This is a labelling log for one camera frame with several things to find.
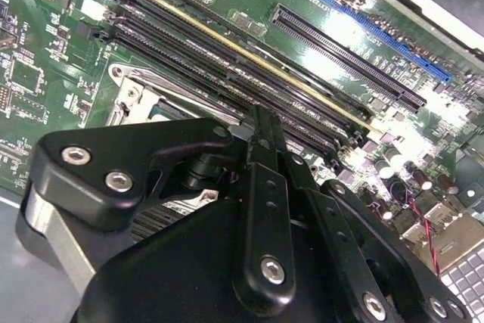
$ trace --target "black pcie slot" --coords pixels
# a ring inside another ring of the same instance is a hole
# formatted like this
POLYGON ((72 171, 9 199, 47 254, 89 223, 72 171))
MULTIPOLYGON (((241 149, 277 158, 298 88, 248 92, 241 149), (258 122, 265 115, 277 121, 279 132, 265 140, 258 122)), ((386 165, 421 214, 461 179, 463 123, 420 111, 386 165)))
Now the black pcie slot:
MULTIPOLYGON (((183 59, 170 57, 166 52, 163 52, 155 45, 150 44, 149 42, 145 42, 144 37, 142 36, 135 35, 134 33, 130 34, 123 31, 117 31, 113 34, 112 40, 116 41, 117 44, 132 50, 133 52, 139 54, 142 57, 148 58, 153 62, 156 62, 157 64, 163 65, 165 67, 169 67, 171 70, 177 71, 180 76, 185 77, 188 81, 195 81, 197 86, 200 85, 200 81, 202 82, 202 85, 206 85, 208 79, 210 79, 209 82, 214 81, 214 78, 210 77, 209 75, 205 73, 200 73, 197 68, 187 65, 183 59)), ((251 92, 250 88, 246 88, 244 91, 251 92)), ((230 107, 233 107, 234 109, 237 109, 241 113, 245 114, 247 114, 251 104, 266 104, 265 101, 260 102, 259 100, 257 100, 257 97, 253 97, 252 95, 248 96, 247 98, 252 98, 253 100, 248 101, 247 104, 243 104, 240 102, 240 99, 235 95, 230 95, 228 93, 221 94, 219 87, 211 87, 209 93, 221 95, 223 97, 223 101, 226 104, 229 104, 230 107)), ((312 135, 312 133, 316 133, 315 130, 304 131, 306 125, 303 125, 299 128, 294 127, 302 124, 299 115, 294 116, 292 114, 287 114, 286 110, 280 107, 277 107, 274 111, 279 115, 284 115, 284 118, 289 122, 286 122, 284 125, 284 130, 286 131, 289 139, 293 139, 295 141, 303 141, 303 147, 310 148, 321 156, 327 155, 328 153, 334 154, 335 150, 331 146, 326 144, 326 139, 322 139, 321 137, 315 137, 314 135, 312 135)))
MULTIPOLYGON (((126 0, 126 4, 138 11, 148 13, 153 19, 156 19, 162 24, 166 24, 188 39, 193 39, 196 43, 200 44, 200 46, 210 51, 212 54, 223 58, 233 65, 236 65, 237 68, 243 70, 245 73, 251 75, 255 79, 262 80, 264 83, 270 85, 273 89, 278 90, 278 92, 284 92, 291 95, 295 100, 300 101, 306 110, 313 110, 315 113, 319 113, 320 118, 326 119, 329 123, 332 123, 340 129, 350 133, 352 128, 355 128, 349 120, 334 112, 330 107, 327 107, 322 103, 318 103, 305 92, 301 92, 299 89, 291 85, 282 85, 270 72, 264 70, 262 67, 258 67, 250 61, 240 59, 240 56, 230 48, 220 44, 220 42, 217 42, 211 36, 205 34, 196 27, 190 26, 189 24, 186 24, 186 22, 182 22, 177 17, 170 14, 165 9, 155 5, 150 0, 126 0)), ((137 17, 135 14, 131 14, 129 10, 126 11, 125 9, 123 9, 122 13, 119 15, 122 17, 137 17)), ((152 23, 150 24, 150 27, 152 29, 158 28, 157 32, 161 30, 152 23)))
POLYGON ((293 110, 291 107, 282 107, 275 101, 271 95, 265 95, 263 92, 258 93, 257 97, 252 90, 248 82, 237 74, 228 74, 227 71, 210 57, 197 51, 196 48, 192 48, 190 45, 184 44, 176 37, 171 36, 168 33, 164 33, 160 28, 153 27, 144 20, 130 17, 125 17, 123 26, 135 30, 137 34, 144 39, 149 39, 150 42, 156 42, 163 45, 163 47, 169 49, 171 52, 177 54, 179 57, 190 60, 190 62, 197 66, 197 68, 203 68, 206 73, 212 75, 217 79, 223 79, 226 85, 231 85, 234 88, 240 89, 246 95, 250 95, 257 102, 265 105, 269 109, 285 115, 285 117, 291 117, 296 128, 307 130, 306 134, 310 135, 317 142, 327 145, 329 148, 335 148, 334 145, 343 145, 343 136, 339 133, 330 130, 326 127, 315 125, 314 120, 310 119, 304 114, 293 110))
MULTIPOLYGON (((230 21, 226 20, 224 17, 221 17, 218 15, 215 11, 212 11, 208 7, 202 5, 196 0, 175 0, 178 2, 178 6, 180 8, 183 8, 184 6, 188 5, 189 8, 194 9, 195 11, 198 12, 198 18, 202 21, 206 21, 206 19, 209 19, 215 23, 217 23, 219 26, 223 26, 226 28, 227 31, 230 33, 236 35, 239 40, 246 44, 249 47, 253 47, 254 45, 257 48, 262 49, 264 52, 267 52, 269 54, 273 54, 275 56, 275 59, 278 60, 279 63, 281 64, 286 64, 288 67, 290 67, 292 70, 295 70, 299 75, 302 75, 303 78, 301 78, 298 74, 293 73, 291 71, 287 71, 291 76, 296 77, 299 81, 304 82, 307 85, 310 85, 311 87, 314 87, 313 84, 310 82, 306 81, 306 79, 310 79, 316 84, 319 85, 324 85, 326 89, 329 89, 330 92, 332 92, 333 95, 337 96, 337 99, 335 99, 336 102, 339 102, 342 104, 344 108, 347 110, 352 110, 353 114, 359 114, 360 117, 362 117, 364 120, 369 120, 373 116, 372 113, 369 111, 369 109, 363 107, 361 104, 359 104, 357 101, 353 101, 350 98, 347 98, 346 95, 344 95, 340 90, 334 88, 333 86, 329 85, 327 82, 324 82, 321 80, 320 77, 316 76, 314 73, 311 73, 307 69, 301 67, 298 63, 294 62, 290 58, 286 57, 279 51, 273 49, 271 46, 266 45, 264 42, 261 42, 259 39, 257 39, 254 36, 251 36, 249 33, 244 32, 241 28, 239 28, 237 25, 231 23, 230 21)), ((309 102, 312 100, 312 98, 308 95, 304 95, 305 102, 309 102)), ((327 107, 326 105, 319 105, 320 107, 323 107, 324 109, 327 109, 325 113, 334 113, 334 111, 330 108, 327 107)))
POLYGON ((272 23, 332 60, 350 75, 365 82, 374 91, 408 110, 416 113, 427 104, 424 98, 349 51, 283 5, 276 7, 272 23))

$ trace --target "ram slot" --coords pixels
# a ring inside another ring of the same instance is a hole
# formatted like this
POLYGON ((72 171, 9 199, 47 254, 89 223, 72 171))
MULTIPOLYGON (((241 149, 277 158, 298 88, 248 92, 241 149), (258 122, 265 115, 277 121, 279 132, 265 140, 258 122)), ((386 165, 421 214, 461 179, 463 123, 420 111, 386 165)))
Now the ram slot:
POLYGON ((324 120, 324 123, 330 123, 348 134, 355 129, 354 123, 347 118, 335 113, 329 107, 316 102, 313 98, 298 88, 291 87, 291 85, 287 84, 281 84, 280 80, 276 79, 270 72, 264 70, 262 67, 256 66, 249 60, 241 59, 241 57, 230 48, 221 45, 197 28, 181 22, 172 14, 161 7, 157 7, 149 0, 124 0, 124 3, 125 8, 117 11, 116 17, 126 18, 138 23, 142 22, 144 24, 139 24, 139 26, 145 29, 146 32, 148 32, 147 29, 151 29, 157 35, 161 35, 162 37, 168 36, 169 34, 165 30, 161 29, 155 23, 150 22, 147 18, 140 18, 140 15, 138 15, 137 12, 142 14, 146 13, 156 21, 160 22, 160 24, 164 25, 163 28, 168 27, 175 30, 177 33, 193 41, 193 43, 205 48, 216 57, 220 57, 229 64, 244 71, 245 74, 250 75, 254 79, 258 79, 262 83, 270 85, 270 87, 276 90, 277 93, 288 94, 293 98, 294 102, 299 102, 301 104, 299 107, 300 109, 305 110, 306 114, 312 116, 317 121, 324 120))
POLYGON ((424 98, 343 47, 283 5, 276 7, 271 20, 275 26, 316 50, 350 75, 363 81, 369 88, 398 105, 416 113, 427 104, 424 98))
MULTIPOLYGON (((273 60, 278 66, 283 67, 286 72, 288 72, 291 76, 297 78, 300 82, 303 82, 313 88, 317 88, 319 91, 321 91, 321 87, 322 90, 327 90, 327 92, 322 91, 325 96, 334 99, 334 102, 345 108, 345 110, 351 110, 353 114, 359 115, 363 120, 370 120, 373 117, 372 112, 370 112, 369 109, 367 109, 357 101, 348 99, 347 96, 344 95, 340 90, 323 81, 314 73, 311 73, 307 69, 301 67, 298 63, 284 56, 276 49, 265 44, 264 42, 261 42, 259 39, 251 36, 249 33, 246 33, 236 24, 231 23, 224 17, 221 17, 216 12, 212 11, 203 4, 195 0, 176 1, 178 2, 178 6, 183 6, 185 7, 185 9, 190 8, 195 17, 199 19, 203 18, 204 21, 209 20, 210 22, 217 23, 219 26, 225 28, 227 30, 227 33, 230 33, 239 39, 240 44, 245 44, 247 48, 250 48, 254 51, 260 50, 264 57, 269 55, 271 60, 273 60)), ((312 98, 310 95, 307 95, 306 93, 304 93, 304 95, 306 102, 313 103, 313 108, 320 107, 324 109, 324 113, 326 114, 338 115, 338 113, 335 113, 334 110, 327 105, 318 103, 316 100, 314 100, 314 98, 312 98)))

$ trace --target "pcie slot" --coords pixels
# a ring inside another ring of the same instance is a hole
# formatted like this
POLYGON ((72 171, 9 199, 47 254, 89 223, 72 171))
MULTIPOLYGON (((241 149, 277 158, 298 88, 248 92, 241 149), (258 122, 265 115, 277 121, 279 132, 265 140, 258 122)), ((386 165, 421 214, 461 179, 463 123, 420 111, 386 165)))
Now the pcie slot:
POLYGON ((374 91, 410 111, 418 112, 427 104, 424 98, 392 79, 357 54, 349 51, 283 5, 276 7, 272 23, 333 61, 350 75, 365 82, 374 91))
MULTIPOLYGON (((188 5, 189 8, 192 8, 197 12, 195 16, 199 18, 200 16, 203 16, 203 18, 206 18, 206 19, 203 19, 204 21, 210 20, 212 22, 217 23, 219 26, 224 27, 228 31, 228 33, 236 35, 239 38, 240 43, 244 43, 251 48, 255 46, 256 48, 261 49, 265 54, 270 54, 271 58, 273 58, 277 62, 277 64, 288 66, 289 69, 285 67, 286 71, 292 76, 295 76, 301 82, 304 82, 305 84, 311 87, 314 87, 315 85, 317 86, 324 85, 324 88, 329 89, 330 91, 330 94, 325 93, 327 97, 332 98, 334 95, 337 96, 337 100, 335 101, 341 102, 344 108, 347 108, 347 110, 352 110, 354 114, 360 115, 360 117, 362 117, 364 120, 369 120, 373 116, 368 109, 358 104, 356 101, 348 99, 346 95, 340 92, 340 90, 333 88, 327 82, 322 81, 314 73, 311 73, 307 69, 301 67, 298 63, 284 56, 282 53, 275 50, 271 46, 266 45, 264 42, 261 42, 256 37, 250 35, 249 33, 244 32, 237 25, 226 20, 224 17, 221 17, 215 11, 212 11, 210 8, 202 5, 201 3, 195 0, 176 0, 176 1, 179 2, 180 7, 186 7, 186 5, 188 5)), ((310 96, 308 96, 307 94, 305 95, 306 95, 305 96, 306 102, 311 100, 314 104, 317 104, 312 100, 310 96)), ((326 113, 334 113, 334 111, 325 104, 319 103, 319 107, 325 108, 326 113)))
POLYGON ((444 83, 451 82, 451 75, 444 70, 440 70, 436 67, 431 61, 427 60, 424 57, 418 57, 417 55, 413 54, 405 45, 400 42, 397 42, 393 37, 386 33, 385 31, 381 30, 378 26, 372 24, 372 22, 368 21, 363 15, 357 13, 356 11, 352 10, 351 8, 346 7, 345 5, 341 5, 335 0, 322 0, 326 4, 328 4, 331 8, 339 11, 340 13, 346 14, 354 19, 357 23, 365 28, 368 32, 376 36, 379 40, 387 44, 389 47, 395 49, 398 53, 402 56, 407 58, 409 61, 414 62, 422 69, 426 70, 431 75, 435 76, 436 78, 440 79, 444 83))
MULTIPOLYGON (((212 87, 209 87, 209 92, 212 94, 220 95, 220 86, 227 85, 225 81, 219 80, 219 87, 215 87, 216 84, 214 82, 217 82, 216 77, 209 75, 205 71, 201 71, 198 67, 188 65, 184 59, 170 56, 162 49, 156 47, 153 43, 146 41, 143 36, 137 35, 136 33, 119 30, 112 35, 112 41, 115 41, 117 44, 125 48, 131 49, 142 57, 151 59, 157 64, 178 71, 180 76, 185 77, 188 81, 195 81, 197 86, 200 81, 202 82, 202 85, 207 85, 207 81, 209 80, 208 83, 212 83, 212 87)), ((222 92, 220 95, 220 97, 223 97, 225 103, 245 114, 247 114, 251 104, 268 103, 267 99, 261 100, 258 96, 257 92, 251 90, 250 87, 244 87, 243 90, 240 90, 239 92, 235 92, 233 88, 230 88, 230 92, 222 92), (240 98, 247 100, 247 102, 240 102, 240 98)), ((272 103, 271 106, 274 107, 274 112, 279 115, 284 115, 285 120, 287 120, 284 125, 284 130, 287 131, 289 138, 299 141, 303 140, 305 142, 303 147, 310 148, 321 156, 326 155, 328 152, 334 154, 334 147, 329 144, 330 139, 328 137, 323 137, 321 132, 317 129, 304 123, 300 119, 300 115, 294 115, 292 112, 288 113, 286 109, 275 105, 274 103, 272 103)))
MULTIPOLYGON (((265 71, 261 67, 254 65, 248 60, 241 59, 240 56, 233 52, 230 48, 220 45, 219 42, 212 39, 205 33, 186 23, 181 22, 172 14, 168 13, 160 7, 157 7, 149 0, 124 0, 124 2, 126 3, 126 5, 129 6, 129 8, 134 8, 135 10, 138 10, 140 12, 149 13, 149 15, 153 17, 153 19, 156 19, 161 24, 174 29, 177 33, 182 34, 188 39, 193 39, 196 43, 210 51, 212 54, 223 58, 230 64, 236 65, 237 68, 243 70, 245 73, 251 75, 255 79, 259 79, 264 83, 269 84, 273 89, 277 90, 278 92, 283 92, 291 95, 295 100, 300 101, 300 103, 304 105, 304 108, 307 109, 308 112, 313 110, 315 113, 319 113, 319 117, 321 119, 327 120, 329 123, 337 126, 342 130, 346 131, 354 128, 352 122, 350 122, 340 114, 335 113, 333 110, 323 105, 322 103, 315 102, 315 100, 307 95, 305 92, 302 92, 299 89, 292 87, 288 84, 282 85, 280 81, 274 78, 271 73, 265 71)), ((135 21, 149 23, 149 25, 147 26, 151 28, 156 34, 163 33, 163 30, 154 23, 149 22, 149 20, 147 19, 141 20, 139 19, 138 15, 130 13, 129 8, 125 8, 121 14, 117 15, 127 18, 130 17, 130 19, 137 17, 138 19, 135 21)))

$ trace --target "capacitor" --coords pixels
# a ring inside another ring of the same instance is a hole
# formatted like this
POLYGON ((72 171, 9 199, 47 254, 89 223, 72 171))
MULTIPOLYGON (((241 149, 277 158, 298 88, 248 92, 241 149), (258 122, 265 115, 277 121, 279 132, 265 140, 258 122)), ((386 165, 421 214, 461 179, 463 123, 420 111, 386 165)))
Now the capacitor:
POLYGON ((454 181, 452 181, 451 177, 446 174, 441 174, 437 177, 437 182, 440 185, 440 188, 445 191, 447 194, 457 194, 459 193, 459 188, 455 185, 454 181))
POLYGON ((422 188, 422 191, 428 191, 432 188, 432 182, 422 169, 414 170, 411 176, 414 178, 416 183, 418 183, 420 188, 422 188))
POLYGON ((392 167, 384 159, 380 159, 375 163, 375 169, 377 170, 378 175, 382 179, 391 178, 395 174, 392 167))
POLYGON ((396 148, 390 148, 384 155, 390 165, 395 169, 401 169, 405 164, 405 158, 396 148))

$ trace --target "screw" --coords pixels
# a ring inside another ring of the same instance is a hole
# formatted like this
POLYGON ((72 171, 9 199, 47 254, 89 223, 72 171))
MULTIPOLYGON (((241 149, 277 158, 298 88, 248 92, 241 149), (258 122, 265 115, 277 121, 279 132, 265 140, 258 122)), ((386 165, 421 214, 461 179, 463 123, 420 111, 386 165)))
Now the screw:
POLYGON ((451 307, 457 317, 464 319, 464 312, 462 312, 462 309, 456 303, 449 299, 447 300, 447 304, 451 307))
POLYGON ((334 185, 334 189, 336 189, 336 191, 339 194, 345 194, 346 193, 345 188, 342 185, 334 185))
POLYGON ((441 318, 447 318, 447 312, 445 311, 444 306, 434 297, 429 298, 430 301, 430 306, 434 310, 437 315, 439 315, 441 318))
POLYGON ((133 186, 133 181, 123 172, 111 172, 106 175, 106 185, 113 191, 124 193, 129 191, 133 186))
POLYGON ((264 138, 259 139, 259 144, 261 144, 265 149, 269 149, 271 147, 269 142, 264 138))
POLYGON ((363 303, 370 314, 378 321, 384 321, 386 318, 385 308, 382 303, 370 292, 363 294, 363 303))
POLYGON ((299 164, 300 166, 304 164, 304 160, 296 154, 293 154, 293 160, 296 164, 299 164))
POLYGON ((266 257, 260 263, 262 275, 271 283, 280 285, 284 282, 286 274, 281 264, 271 257, 266 257))
POLYGON ((223 138, 226 138, 228 135, 227 130, 225 130, 225 128, 222 126, 216 126, 215 128, 213 128, 213 132, 216 133, 218 136, 222 136, 223 138))
POLYGON ((83 166, 91 160, 91 154, 81 147, 67 147, 62 150, 62 160, 74 166, 83 166))

